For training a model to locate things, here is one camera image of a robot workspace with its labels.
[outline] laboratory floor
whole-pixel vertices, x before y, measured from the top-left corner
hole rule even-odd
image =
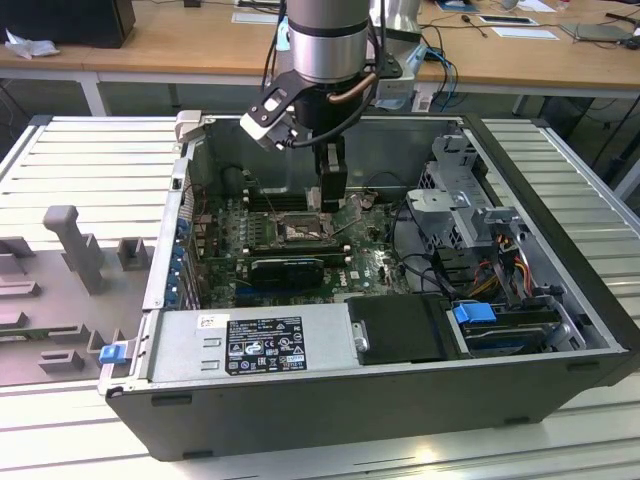
[[[48,82],[38,80],[4,81],[7,90],[29,114],[89,115],[84,96],[75,82]],[[174,113],[169,91],[163,84],[108,83],[101,85],[113,115],[172,115]],[[240,113],[247,101],[257,93],[257,87],[220,85],[179,85],[181,109],[208,109],[220,113]],[[448,112],[475,112],[485,118],[512,118],[514,95],[459,94],[452,99]],[[6,105],[0,104],[0,156],[4,156],[17,138],[27,120],[11,101],[0,95]],[[536,117],[542,106],[542,97],[531,97],[523,117]],[[607,108],[610,100],[596,100],[592,109],[579,122],[566,139],[576,153],[591,164],[611,130],[622,119],[633,100],[618,100]],[[640,109],[625,123],[616,138],[605,150],[598,163],[597,173],[606,171],[611,157],[619,154],[640,129]],[[633,158],[640,158],[640,149]],[[617,182],[624,172],[619,172]],[[640,194],[629,199],[634,210],[640,210]]]

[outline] copper pipe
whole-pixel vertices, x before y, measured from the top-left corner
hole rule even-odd
[[[335,93],[328,94],[327,100],[329,100],[329,103],[333,103],[334,105],[348,102],[349,100],[354,99],[356,96],[364,92],[367,89],[367,87],[371,86],[373,82],[376,81],[376,78],[378,78],[378,76],[372,72],[366,77],[364,77],[362,81],[358,83],[355,87],[353,87],[351,90],[341,93],[339,95]]]

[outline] power supply label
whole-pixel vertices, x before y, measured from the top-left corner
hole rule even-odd
[[[307,369],[301,317],[230,320],[225,370],[229,375]]]

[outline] slotted metal table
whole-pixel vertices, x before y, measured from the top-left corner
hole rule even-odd
[[[33,209],[27,213],[40,218],[48,204],[66,199],[95,208],[80,219],[80,228],[102,232],[102,245],[123,232],[153,242],[170,167],[179,156],[173,121],[54,118],[48,126],[29,127],[0,165],[0,234],[7,230],[2,219],[15,215],[14,209]],[[551,130],[528,121],[486,123],[629,314],[640,320],[637,218]],[[509,204],[497,179],[489,180]],[[68,194],[58,193],[61,182]],[[109,212],[99,210],[105,196]],[[20,234],[39,248],[56,248],[46,232],[25,227]],[[0,389],[0,445],[0,473],[29,480],[632,479],[640,471],[640,376],[584,392],[535,425],[172,464],[148,455],[98,395],[95,381],[11,387]]]

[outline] open computer chassis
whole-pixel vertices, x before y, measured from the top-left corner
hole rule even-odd
[[[325,215],[308,153],[283,161],[235,136],[235,117],[203,116],[175,163],[138,337],[116,343],[130,363],[103,367],[107,403],[172,461],[539,422],[620,381],[640,331],[499,127],[365,118],[347,163],[369,180]],[[394,128],[419,151],[408,192],[372,170],[399,171],[372,145]]]

